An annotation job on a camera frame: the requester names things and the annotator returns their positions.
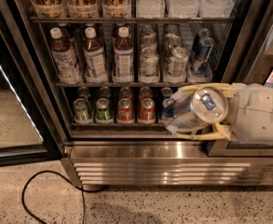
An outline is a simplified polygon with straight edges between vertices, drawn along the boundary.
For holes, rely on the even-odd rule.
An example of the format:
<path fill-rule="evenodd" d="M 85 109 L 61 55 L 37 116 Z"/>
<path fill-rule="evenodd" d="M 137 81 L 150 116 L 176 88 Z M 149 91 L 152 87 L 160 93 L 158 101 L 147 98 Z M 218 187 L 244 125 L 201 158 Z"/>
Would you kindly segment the front left blue can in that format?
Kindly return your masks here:
<path fill-rule="evenodd" d="M 171 98 L 167 98 L 162 102 L 160 115 L 162 121 L 173 117 L 173 107 L 174 101 Z"/>

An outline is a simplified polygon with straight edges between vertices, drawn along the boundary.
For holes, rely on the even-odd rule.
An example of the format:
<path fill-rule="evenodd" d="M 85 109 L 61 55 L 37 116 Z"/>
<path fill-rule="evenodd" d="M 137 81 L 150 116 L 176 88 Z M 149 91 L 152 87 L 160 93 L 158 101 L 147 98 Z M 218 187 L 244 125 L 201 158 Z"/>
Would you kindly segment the red bull can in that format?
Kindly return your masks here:
<path fill-rule="evenodd" d="M 194 55 L 192 56 L 191 64 L 192 70 L 201 74 L 204 71 L 204 65 L 208 61 L 214 40 L 209 36 L 203 36 L 196 45 Z"/>
<path fill-rule="evenodd" d="M 171 99 L 174 101 L 173 117 L 163 122 L 172 133 L 201 130 L 224 120 L 228 112 L 227 98 L 211 86 L 195 91 L 179 89 Z"/>
<path fill-rule="evenodd" d="M 193 42 L 193 46 L 195 47 L 198 44 L 198 41 L 202 38 L 202 37 L 211 37 L 212 36 L 212 32 L 207 29 L 207 28 L 202 28 L 200 30 L 198 30 L 196 32 L 195 38 L 194 38 L 194 42 Z"/>

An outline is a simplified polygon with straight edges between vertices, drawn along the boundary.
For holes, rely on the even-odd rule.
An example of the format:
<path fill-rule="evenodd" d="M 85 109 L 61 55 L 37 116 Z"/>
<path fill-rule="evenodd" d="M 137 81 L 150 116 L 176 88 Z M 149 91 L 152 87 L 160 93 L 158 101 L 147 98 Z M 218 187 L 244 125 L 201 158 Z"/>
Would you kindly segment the front right red can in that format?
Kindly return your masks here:
<path fill-rule="evenodd" d="M 139 119 L 146 123 L 152 123 L 155 118 L 155 102 L 151 98 L 143 99 L 140 104 Z"/>

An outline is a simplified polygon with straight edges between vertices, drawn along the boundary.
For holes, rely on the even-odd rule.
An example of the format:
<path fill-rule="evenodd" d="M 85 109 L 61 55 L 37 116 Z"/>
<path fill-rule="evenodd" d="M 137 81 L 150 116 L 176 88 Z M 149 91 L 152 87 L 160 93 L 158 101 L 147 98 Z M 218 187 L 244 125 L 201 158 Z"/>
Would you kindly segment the brown tea bottle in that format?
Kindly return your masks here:
<path fill-rule="evenodd" d="M 104 46 L 93 27 L 85 29 L 85 36 L 83 51 L 89 77 L 93 78 L 95 83 L 105 82 L 107 80 L 107 71 Z"/>
<path fill-rule="evenodd" d="M 79 62 L 75 49 L 60 28 L 50 30 L 52 37 L 51 53 L 59 71 L 61 82 L 66 84 L 77 84 L 82 81 Z"/>
<path fill-rule="evenodd" d="M 133 44 L 129 38 L 129 28 L 120 27 L 114 45 L 114 75 L 119 82 L 133 80 Z"/>

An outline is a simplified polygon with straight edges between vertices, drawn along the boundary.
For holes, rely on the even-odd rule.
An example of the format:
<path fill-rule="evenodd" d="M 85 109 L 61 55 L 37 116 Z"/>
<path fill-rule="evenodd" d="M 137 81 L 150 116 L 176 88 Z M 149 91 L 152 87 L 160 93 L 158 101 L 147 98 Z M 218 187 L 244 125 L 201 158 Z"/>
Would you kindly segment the front left red can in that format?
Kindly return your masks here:
<path fill-rule="evenodd" d="M 130 99 L 120 99 L 117 105 L 117 121 L 121 124 L 134 122 L 133 105 Z"/>

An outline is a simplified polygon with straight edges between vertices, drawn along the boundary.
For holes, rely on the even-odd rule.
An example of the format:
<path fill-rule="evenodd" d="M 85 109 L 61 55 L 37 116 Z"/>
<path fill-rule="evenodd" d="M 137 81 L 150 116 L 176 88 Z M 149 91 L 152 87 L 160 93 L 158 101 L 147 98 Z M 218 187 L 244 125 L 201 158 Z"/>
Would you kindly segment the left brown tea bottle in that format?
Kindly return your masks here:
<path fill-rule="evenodd" d="M 66 84 L 77 84 L 82 81 L 79 62 L 75 49 L 60 28 L 50 30 L 52 37 L 51 53 L 59 71 L 61 82 Z"/>

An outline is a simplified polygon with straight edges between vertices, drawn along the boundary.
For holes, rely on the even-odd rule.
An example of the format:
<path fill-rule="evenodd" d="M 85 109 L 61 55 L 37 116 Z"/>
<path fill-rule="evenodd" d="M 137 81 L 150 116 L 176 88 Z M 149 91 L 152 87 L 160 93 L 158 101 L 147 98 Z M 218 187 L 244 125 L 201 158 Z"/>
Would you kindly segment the front white green can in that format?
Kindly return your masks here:
<path fill-rule="evenodd" d="M 151 83 L 157 80 L 158 55 L 155 49 L 145 47 L 142 49 L 139 61 L 139 80 L 143 83 Z"/>

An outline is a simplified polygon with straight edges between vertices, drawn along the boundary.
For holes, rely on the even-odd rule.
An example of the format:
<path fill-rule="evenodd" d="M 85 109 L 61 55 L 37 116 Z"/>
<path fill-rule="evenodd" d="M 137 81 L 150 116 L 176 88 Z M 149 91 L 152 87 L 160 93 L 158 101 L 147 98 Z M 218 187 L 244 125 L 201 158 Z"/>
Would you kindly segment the front left green can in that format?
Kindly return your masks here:
<path fill-rule="evenodd" d="M 75 121 L 80 124 L 91 123 L 91 113 L 89 106 L 84 98 L 78 98 L 74 101 Z"/>

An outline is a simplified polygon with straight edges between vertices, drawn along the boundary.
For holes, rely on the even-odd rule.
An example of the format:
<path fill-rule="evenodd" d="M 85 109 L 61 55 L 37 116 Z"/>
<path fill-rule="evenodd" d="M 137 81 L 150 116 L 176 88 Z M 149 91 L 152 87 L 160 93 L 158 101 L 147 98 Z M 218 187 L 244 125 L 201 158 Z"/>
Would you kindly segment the right brown tea bottle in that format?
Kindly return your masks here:
<path fill-rule="evenodd" d="M 119 82 L 133 80 L 133 44 L 129 38 L 129 28 L 120 27 L 114 45 L 114 75 Z"/>

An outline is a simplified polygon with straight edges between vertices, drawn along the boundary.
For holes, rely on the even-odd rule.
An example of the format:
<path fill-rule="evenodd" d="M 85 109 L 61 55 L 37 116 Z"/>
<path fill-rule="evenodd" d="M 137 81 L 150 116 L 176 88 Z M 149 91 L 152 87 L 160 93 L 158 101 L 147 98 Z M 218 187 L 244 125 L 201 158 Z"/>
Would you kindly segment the steel fridge bottom grille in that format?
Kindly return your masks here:
<path fill-rule="evenodd" d="M 76 145 L 61 163 L 76 186 L 273 186 L 273 157 L 210 157 L 201 146 Z"/>

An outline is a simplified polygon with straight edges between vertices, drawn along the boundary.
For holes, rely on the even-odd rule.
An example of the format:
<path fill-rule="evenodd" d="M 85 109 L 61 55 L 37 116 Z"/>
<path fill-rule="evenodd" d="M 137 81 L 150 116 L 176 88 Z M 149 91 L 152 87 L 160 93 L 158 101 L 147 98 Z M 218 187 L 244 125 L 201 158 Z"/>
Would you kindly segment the open glass fridge door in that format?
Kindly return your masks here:
<path fill-rule="evenodd" d="M 16 0 L 0 0 L 0 166 L 62 157 L 42 75 L 25 12 Z"/>

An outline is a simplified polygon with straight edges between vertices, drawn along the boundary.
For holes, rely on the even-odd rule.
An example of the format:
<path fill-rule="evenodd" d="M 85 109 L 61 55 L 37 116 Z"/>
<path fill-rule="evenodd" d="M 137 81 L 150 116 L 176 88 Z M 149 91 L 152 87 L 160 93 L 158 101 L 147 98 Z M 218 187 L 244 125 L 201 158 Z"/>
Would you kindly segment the front white can right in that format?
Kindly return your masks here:
<path fill-rule="evenodd" d="M 183 47 L 175 47 L 170 50 L 165 60 L 165 76 L 176 82 L 185 80 L 185 68 L 187 67 L 189 54 Z"/>

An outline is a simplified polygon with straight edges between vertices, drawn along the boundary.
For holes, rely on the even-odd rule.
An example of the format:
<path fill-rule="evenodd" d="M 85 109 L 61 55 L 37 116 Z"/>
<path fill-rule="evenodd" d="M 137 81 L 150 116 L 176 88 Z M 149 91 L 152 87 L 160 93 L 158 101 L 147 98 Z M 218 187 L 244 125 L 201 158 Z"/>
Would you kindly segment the middle brown tea bottle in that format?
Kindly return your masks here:
<path fill-rule="evenodd" d="M 93 78 L 95 83 L 105 82 L 107 80 L 107 71 L 104 46 L 93 27 L 85 29 L 85 36 L 83 51 L 89 77 Z"/>

